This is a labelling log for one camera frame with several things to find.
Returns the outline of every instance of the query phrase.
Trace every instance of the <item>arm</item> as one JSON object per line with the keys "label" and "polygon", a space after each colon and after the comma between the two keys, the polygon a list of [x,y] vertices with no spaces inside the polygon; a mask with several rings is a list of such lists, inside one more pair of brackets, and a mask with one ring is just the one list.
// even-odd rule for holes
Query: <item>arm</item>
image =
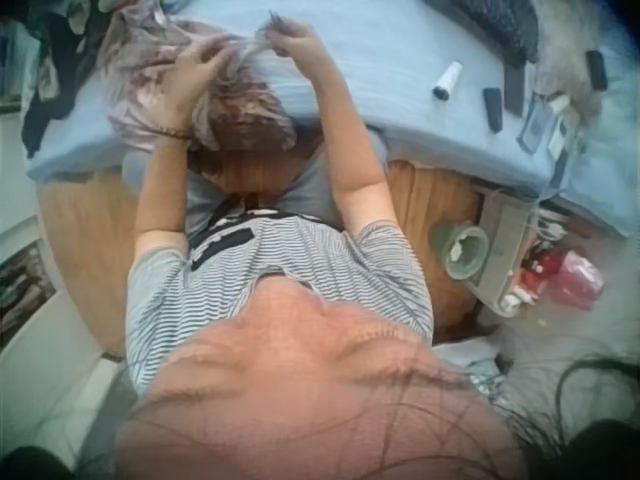
{"label": "arm", "polygon": [[357,237],[372,222],[398,223],[385,173],[349,89],[326,49],[308,25],[283,19],[267,38],[279,55],[290,56],[313,84],[329,153],[329,177],[347,230]]}
{"label": "arm", "polygon": [[160,138],[144,177],[135,223],[135,258],[158,247],[186,253],[187,141]]}
{"label": "arm", "polygon": [[385,172],[337,68],[314,87],[329,152],[331,191],[347,230],[357,237],[376,221],[397,225]]}
{"label": "arm", "polygon": [[[194,43],[180,55],[163,85],[161,126],[189,129],[198,99],[233,54],[229,47],[221,49],[228,38],[216,36]],[[187,145],[187,140],[171,137],[161,137],[156,143],[138,203],[136,260],[155,248],[175,247],[186,253]]]}

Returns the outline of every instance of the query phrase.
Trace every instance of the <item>clothing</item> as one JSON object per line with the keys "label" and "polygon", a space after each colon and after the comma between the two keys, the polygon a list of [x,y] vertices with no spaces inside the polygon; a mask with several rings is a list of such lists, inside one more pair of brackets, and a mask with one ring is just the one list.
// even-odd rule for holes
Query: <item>clothing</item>
{"label": "clothing", "polygon": [[[368,135],[376,158],[386,172],[389,163],[387,145],[377,131],[369,129]],[[122,161],[122,179],[134,192],[139,193],[142,189],[142,181],[150,159],[151,155],[148,153],[130,151]],[[202,230],[225,198],[227,194],[209,180],[195,172],[187,171],[185,232],[188,238]],[[331,197],[324,144],[311,156],[305,169],[280,196],[274,208],[282,212],[311,215],[331,225],[341,225],[340,215]]]}
{"label": "clothing", "polygon": [[[369,139],[386,171],[389,152],[384,140],[372,130]],[[142,187],[148,161],[148,155],[141,152],[131,152],[124,159],[123,178],[136,191]],[[431,341],[429,294],[402,233],[389,225],[374,224],[353,239],[336,227],[340,219],[331,199],[325,145],[276,204],[280,212],[295,216],[254,218],[225,230],[214,226],[203,235],[225,195],[194,172],[188,172],[187,184],[186,233],[194,250],[188,259],[172,249],[151,252],[129,276],[127,357],[139,393],[167,354],[210,321],[240,311],[255,281],[272,272],[308,282],[328,300],[357,301],[389,320],[409,325]],[[318,223],[318,218],[333,226]],[[235,234],[239,237],[224,241],[234,241],[235,246],[212,251],[225,246],[216,246],[216,239],[233,232],[240,232]],[[207,250],[214,255],[203,257]]]}
{"label": "clothing", "polygon": [[29,158],[40,150],[49,122],[71,113],[76,93],[93,72],[112,13],[101,11],[97,0],[76,0],[66,17],[44,13],[39,30],[31,32],[43,38],[43,58],[22,127]]}
{"label": "clothing", "polygon": [[170,352],[211,322],[236,316],[257,280],[274,271],[307,282],[327,301],[358,303],[431,341],[431,301],[422,270],[397,226],[373,223],[352,238],[296,215],[249,216],[214,229],[188,258],[161,248],[133,266],[127,359],[138,392]]}
{"label": "clothing", "polygon": [[[109,119],[123,140],[152,152],[163,80],[195,40],[224,30],[167,16],[157,1],[139,2],[114,14],[98,64],[104,73]],[[257,40],[237,42],[252,50]],[[265,42],[261,48],[268,48]],[[246,60],[242,50],[240,56]],[[211,83],[193,113],[196,142],[208,150],[284,151],[296,143],[293,121],[269,87],[246,63]]]}

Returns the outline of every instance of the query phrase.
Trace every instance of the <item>bracelet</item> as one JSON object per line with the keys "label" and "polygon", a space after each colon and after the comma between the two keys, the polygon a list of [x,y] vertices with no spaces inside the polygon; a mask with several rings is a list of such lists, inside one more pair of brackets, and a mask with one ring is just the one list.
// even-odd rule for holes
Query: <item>bracelet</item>
{"label": "bracelet", "polygon": [[174,130],[172,128],[164,128],[164,127],[147,127],[146,130],[149,133],[154,133],[156,135],[162,135],[163,137],[177,138],[180,140],[191,140],[193,135],[190,130]]}

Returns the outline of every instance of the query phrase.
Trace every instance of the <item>striped t-shirt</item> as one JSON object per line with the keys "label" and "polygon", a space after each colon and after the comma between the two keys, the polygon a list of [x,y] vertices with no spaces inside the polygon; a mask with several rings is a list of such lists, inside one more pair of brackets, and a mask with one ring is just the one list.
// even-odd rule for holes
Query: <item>striped t-shirt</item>
{"label": "striped t-shirt", "polygon": [[358,238],[311,217],[272,213],[223,220],[177,249],[148,252],[129,274],[127,359],[139,393],[165,357],[200,328],[237,315],[254,284],[277,272],[328,301],[357,302],[431,342],[431,300],[397,226],[378,222]]}

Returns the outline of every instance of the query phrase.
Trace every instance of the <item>light blue bed sheet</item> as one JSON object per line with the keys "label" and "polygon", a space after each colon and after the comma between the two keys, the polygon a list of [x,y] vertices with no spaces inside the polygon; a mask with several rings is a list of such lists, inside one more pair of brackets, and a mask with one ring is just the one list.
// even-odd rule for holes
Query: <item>light blue bed sheet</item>
{"label": "light blue bed sheet", "polygon": [[[492,134],[487,125],[482,89],[503,86],[501,59],[423,0],[192,0],[180,14],[251,36],[271,9],[314,25],[364,121],[382,130],[405,158],[529,196],[545,191],[554,171],[546,142],[535,155],[525,153],[516,140],[524,119],[507,111],[501,133]],[[569,169],[557,198],[628,235],[637,208],[637,72],[636,83],[631,73],[617,82],[618,65],[609,58],[615,54],[603,50],[611,90],[603,95],[603,115],[587,155]],[[431,89],[454,60],[464,71],[451,100],[441,102]],[[637,68],[637,58],[621,64],[623,71]],[[290,60],[264,54],[255,65],[289,115],[301,123],[317,122],[312,88]],[[123,145],[107,119],[103,91],[94,75],[78,93],[71,115],[51,122],[30,164],[31,178],[47,182],[120,163]]]}
{"label": "light blue bed sheet", "polygon": [[[365,122],[418,164],[447,167],[497,183],[539,192],[553,174],[545,154],[523,152],[516,138],[523,120],[505,112],[493,135],[482,89],[501,87],[500,58],[471,33],[422,0],[192,0],[181,12],[253,35],[273,9],[312,23],[340,65]],[[449,102],[431,89],[454,60],[463,76]],[[309,83],[289,60],[266,54],[257,68],[296,120],[317,121]],[[46,182],[118,164],[120,141],[106,117],[103,88],[93,76],[80,90],[71,115],[51,122],[29,175]]]}

